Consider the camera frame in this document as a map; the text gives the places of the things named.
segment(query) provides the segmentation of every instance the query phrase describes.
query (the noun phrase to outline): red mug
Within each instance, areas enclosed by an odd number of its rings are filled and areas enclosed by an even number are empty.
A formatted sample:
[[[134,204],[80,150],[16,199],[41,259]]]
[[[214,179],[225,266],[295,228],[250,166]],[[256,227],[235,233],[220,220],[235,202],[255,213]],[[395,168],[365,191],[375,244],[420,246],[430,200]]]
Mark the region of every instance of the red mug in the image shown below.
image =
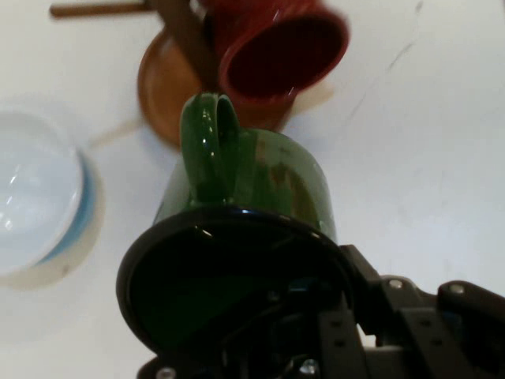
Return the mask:
[[[201,0],[214,18],[219,84],[235,103],[292,103],[349,44],[343,17],[320,0]]]

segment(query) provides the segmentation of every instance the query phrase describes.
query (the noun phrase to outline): ceramic mug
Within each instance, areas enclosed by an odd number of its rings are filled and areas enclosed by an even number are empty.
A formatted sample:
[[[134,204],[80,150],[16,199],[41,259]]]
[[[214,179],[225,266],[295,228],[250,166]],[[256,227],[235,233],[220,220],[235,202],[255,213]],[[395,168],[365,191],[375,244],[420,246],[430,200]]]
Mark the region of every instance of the ceramic mug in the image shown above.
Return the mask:
[[[282,134],[242,129],[227,96],[193,97],[181,117],[182,161],[155,222],[212,205],[236,205],[293,217],[335,239],[324,173]]]
[[[325,77],[349,44],[343,17],[320,0],[206,0],[219,84],[234,103],[293,101]]]
[[[185,105],[181,139],[182,160],[155,225],[129,249],[117,281],[123,317],[153,351],[189,343],[250,295],[283,293],[297,278],[345,276],[328,272],[331,202],[305,149],[281,134],[242,129],[228,97],[215,94]]]

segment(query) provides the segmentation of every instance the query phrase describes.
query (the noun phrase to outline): mug rim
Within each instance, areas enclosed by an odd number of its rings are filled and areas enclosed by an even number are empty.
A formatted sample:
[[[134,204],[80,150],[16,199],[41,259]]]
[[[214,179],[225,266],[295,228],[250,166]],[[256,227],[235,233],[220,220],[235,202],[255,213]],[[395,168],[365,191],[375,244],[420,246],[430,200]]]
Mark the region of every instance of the mug rim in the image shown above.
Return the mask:
[[[352,264],[340,252],[338,245],[322,232],[302,223],[292,217],[275,213],[258,211],[251,208],[242,208],[234,205],[198,208],[191,211],[178,213],[168,217],[147,229],[129,248],[122,259],[116,279],[116,297],[121,314],[133,334],[151,351],[163,352],[163,349],[152,339],[147,330],[142,326],[140,318],[136,315],[130,297],[131,282],[138,264],[165,238],[176,235],[190,227],[201,226],[205,222],[229,221],[231,219],[252,220],[265,224],[285,227],[292,232],[305,236],[321,245],[321,254],[328,260],[336,260],[335,267],[339,270],[342,290],[346,296],[347,304],[352,309],[354,306],[354,293],[350,286],[350,273]]]
[[[293,91],[277,96],[265,96],[265,97],[254,97],[243,95],[240,91],[236,90],[234,86],[230,83],[230,77],[228,75],[231,62],[234,60],[237,53],[242,49],[247,43],[251,42],[253,39],[260,36],[262,33],[266,32],[271,26],[278,26],[287,22],[300,20],[303,17],[310,17],[315,19],[320,19],[324,21],[330,21],[336,24],[339,28],[340,36],[342,37],[342,45],[339,49],[337,55],[331,60],[331,62],[322,70],[318,75],[308,82],[303,88],[296,88]],[[255,25],[255,32],[250,34],[244,34],[239,39],[234,41],[232,46],[226,50],[223,55],[221,62],[219,63],[219,85],[225,93],[232,99],[235,103],[254,103],[260,106],[268,106],[273,104],[281,104],[290,101],[294,101],[298,93],[307,89],[322,80],[326,75],[328,75],[342,60],[344,54],[347,51],[350,42],[350,27],[346,22],[346,18],[339,12],[332,9],[331,11],[326,9],[313,10],[308,13],[294,14],[286,17],[280,18],[274,24],[270,21],[264,22],[260,25]]]

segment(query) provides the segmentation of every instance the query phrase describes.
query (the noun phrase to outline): white surface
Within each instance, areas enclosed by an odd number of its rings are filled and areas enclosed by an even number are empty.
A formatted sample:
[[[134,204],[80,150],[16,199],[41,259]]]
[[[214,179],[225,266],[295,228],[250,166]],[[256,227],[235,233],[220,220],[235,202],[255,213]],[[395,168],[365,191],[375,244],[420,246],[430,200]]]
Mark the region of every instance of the white surface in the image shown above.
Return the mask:
[[[0,276],[39,262],[62,240],[83,191],[79,156],[43,114],[0,104]]]
[[[348,15],[350,48],[285,133],[323,167],[339,241],[426,291],[464,279],[505,295],[502,0],[330,3]],[[159,22],[54,23],[49,5],[0,5],[0,97],[71,110],[103,222],[80,264],[62,275],[63,258],[51,263],[57,280],[0,281],[0,377],[130,379],[152,353],[121,318],[115,275],[177,159],[138,121],[136,72]]]

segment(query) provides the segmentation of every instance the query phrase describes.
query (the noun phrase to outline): glossy glaze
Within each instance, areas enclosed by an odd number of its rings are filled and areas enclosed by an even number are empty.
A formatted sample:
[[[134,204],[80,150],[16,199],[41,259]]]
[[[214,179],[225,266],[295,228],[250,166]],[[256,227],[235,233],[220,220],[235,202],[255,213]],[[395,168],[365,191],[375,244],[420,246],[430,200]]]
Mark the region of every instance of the glossy glaze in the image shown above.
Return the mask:
[[[236,205],[292,217],[335,239],[324,173],[281,134],[242,129],[226,96],[193,97],[181,117],[183,160],[156,223],[185,210]]]
[[[292,101],[326,76],[349,44],[343,17],[318,0],[207,1],[219,84],[234,103]]]

